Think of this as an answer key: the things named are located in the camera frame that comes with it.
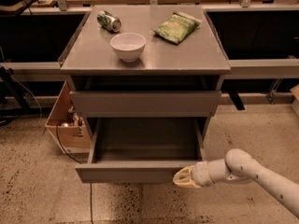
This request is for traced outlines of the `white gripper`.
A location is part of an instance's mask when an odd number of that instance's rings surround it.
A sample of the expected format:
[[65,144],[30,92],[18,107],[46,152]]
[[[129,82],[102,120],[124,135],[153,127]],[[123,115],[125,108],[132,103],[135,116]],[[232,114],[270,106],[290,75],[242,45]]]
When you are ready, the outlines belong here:
[[193,167],[182,168],[174,175],[173,182],[177,186],[187,189],[209,187],[214,184],[207,161],[197,162]]

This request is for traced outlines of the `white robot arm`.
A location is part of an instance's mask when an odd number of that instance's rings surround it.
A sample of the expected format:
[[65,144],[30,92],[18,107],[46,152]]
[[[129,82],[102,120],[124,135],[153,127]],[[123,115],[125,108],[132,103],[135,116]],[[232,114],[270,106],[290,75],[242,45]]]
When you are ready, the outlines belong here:
[[210,187],[220,182],[250,180],[257,183],[294,216],[299,217],[299,185],[267,169],[244,150],[229,150],[224,159],[199,161],[179,170],[173,182],[182,188]]

